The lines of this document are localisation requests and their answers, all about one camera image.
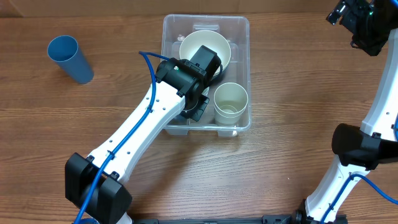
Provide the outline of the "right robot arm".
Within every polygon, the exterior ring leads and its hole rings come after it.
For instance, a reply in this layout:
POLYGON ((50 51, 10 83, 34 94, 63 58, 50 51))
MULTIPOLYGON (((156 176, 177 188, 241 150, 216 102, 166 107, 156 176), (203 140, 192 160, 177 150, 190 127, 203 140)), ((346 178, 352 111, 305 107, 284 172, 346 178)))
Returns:
POLYGON ((397 203, 367 178, 379 164, 397 162, 397 1, 340 0, 326 20, 352 33, 352 48, 377 56, 386 45, 388 55, 368 114, 360 126, 336 127, 331 166, 287 223, 347 223, 337 212, 360 180, 397 203))

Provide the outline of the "cream bowl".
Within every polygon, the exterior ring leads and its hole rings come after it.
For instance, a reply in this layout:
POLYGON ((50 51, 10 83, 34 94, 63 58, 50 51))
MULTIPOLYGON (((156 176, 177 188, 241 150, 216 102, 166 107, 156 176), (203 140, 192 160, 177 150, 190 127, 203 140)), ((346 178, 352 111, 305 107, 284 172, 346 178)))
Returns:
POLYGON ((204 53, 197 53, 202 46, 212 50, 221 60, 222 72, 220 71, 220 67, 218 67, 213 75, 213 79, 223 79, 223 72, 231 59, 231 47, 228 41, 215 31, 199 30, 189 34, 181 43, 179 49, 180 59, 187 59, 194 64, 199 64, 200 68, 206 68, 204 63, 210 62, 214 55, 207 50, 204 53))

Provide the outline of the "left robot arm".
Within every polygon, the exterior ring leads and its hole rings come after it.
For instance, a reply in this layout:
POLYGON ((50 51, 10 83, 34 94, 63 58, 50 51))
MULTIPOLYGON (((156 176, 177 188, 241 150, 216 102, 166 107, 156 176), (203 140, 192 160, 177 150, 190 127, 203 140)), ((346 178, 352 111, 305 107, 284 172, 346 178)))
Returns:
POLYGON ((74 153, 65 164, 65 196, 79 212, 75 223, 132 223, 132 196, 125 188, 138 160, 175 117, 199 121, 209 98, 203 94, 223 71, 219 55, 201 45, 190 59, 160 55, 145 97, 116 132, 86 157, 74 153))

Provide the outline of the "cream tall cup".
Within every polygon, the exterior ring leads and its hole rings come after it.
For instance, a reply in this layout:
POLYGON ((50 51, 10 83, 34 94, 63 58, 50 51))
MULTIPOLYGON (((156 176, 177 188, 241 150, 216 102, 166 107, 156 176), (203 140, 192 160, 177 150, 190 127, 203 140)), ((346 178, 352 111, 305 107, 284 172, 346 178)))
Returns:
POLYGON ((235 126, 241 119, 248 105, 248 93, 237 83, 224 83, 220 85, 213 96, 215 104, 215 123, 218 126, 235 126), (232 105, 238 112, 236 114, 225 114, 220 110, 222 105, 232 105))
POLYGON ((236 114, 238 110, 232 105, 222 105, 220 110, 225 114, 236 114))

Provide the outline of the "dark blue tall cup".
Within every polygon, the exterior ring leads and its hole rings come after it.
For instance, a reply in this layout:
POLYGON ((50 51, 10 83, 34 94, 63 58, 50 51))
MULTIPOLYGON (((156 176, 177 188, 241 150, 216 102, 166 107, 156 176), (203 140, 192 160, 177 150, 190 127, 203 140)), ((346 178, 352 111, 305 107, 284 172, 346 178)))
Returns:
POLYGON ((74 37, 61 35, 54 38, 47 47, 47 55, 77 83, 92 81, 94 71, 74 37))

